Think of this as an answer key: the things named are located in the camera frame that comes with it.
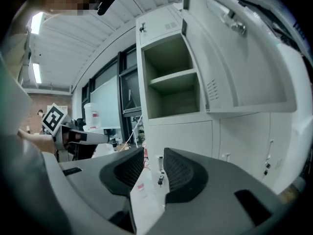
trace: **ceiling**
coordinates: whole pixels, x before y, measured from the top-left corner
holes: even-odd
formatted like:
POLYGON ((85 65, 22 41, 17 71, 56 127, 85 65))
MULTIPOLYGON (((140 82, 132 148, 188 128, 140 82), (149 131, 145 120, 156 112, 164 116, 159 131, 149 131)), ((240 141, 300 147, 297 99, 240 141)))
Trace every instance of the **ceiling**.
MULTIPOLYGON (((181 0, 116 0, 104 16, 90 11, 83 16, 43 18, 39 35, 31 36, 31 61, 40 64, 40 89, 69 91, 92 54, 129 21, 141 14, 181 0)), ((34 83, 26 81, 24 87, 34 83)))

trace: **wire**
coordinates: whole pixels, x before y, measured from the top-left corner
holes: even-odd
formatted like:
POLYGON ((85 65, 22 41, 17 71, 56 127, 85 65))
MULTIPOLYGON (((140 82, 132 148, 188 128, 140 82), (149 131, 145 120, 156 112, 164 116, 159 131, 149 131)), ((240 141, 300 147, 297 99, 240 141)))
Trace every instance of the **wire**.
POLYGON ((141 118, 142 118, 142 115, 140 116, 140 118, 139 118, 139 120, 138 120, 138 122, 137 122, 137 124, 136 124, 136 126, 135 126, 135 128, 134 128, 134 130, 133 130, 133 132, 131 133, 129 139, 125 142, 125 144, 124 144, 123 148, 121 149, 121 151, 124 149, 124 147, 127 145, 128 141, 131 139, 131 137, 132 137, 132 135, 134 134, 135 129, 137 128, 137 125, 139 124, 141 118))

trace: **fluorescent light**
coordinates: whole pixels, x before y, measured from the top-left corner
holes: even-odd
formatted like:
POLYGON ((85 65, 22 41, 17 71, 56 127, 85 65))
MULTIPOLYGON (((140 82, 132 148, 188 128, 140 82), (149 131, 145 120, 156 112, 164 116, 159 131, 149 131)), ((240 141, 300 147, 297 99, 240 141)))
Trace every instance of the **fluorescent light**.
POLYGON ((34 70, 34 73, 35 73, 36 83, 37 84, 41 84, 39 64, 33 64, 33 70, 34 70))
POLYGON ((31 20, 31 33, 34 34, 39 34, 39 29, 40 29, 40 24, 41 24, 41 19, 43 17, 43 13, 40 12, 38 14, 36 14, 35 16, 33 16, 32 20, 31 20))

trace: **whiteboard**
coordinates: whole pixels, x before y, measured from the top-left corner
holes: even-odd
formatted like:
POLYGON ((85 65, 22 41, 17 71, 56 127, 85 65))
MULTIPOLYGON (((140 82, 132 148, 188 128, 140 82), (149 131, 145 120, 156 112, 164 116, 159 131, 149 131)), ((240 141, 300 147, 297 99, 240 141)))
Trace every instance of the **whiteboard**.
POLYGON ((95 104, 101 129, 120 129, 117 98, 117 77, 114 76, 91 93, 91 103, 95 104))

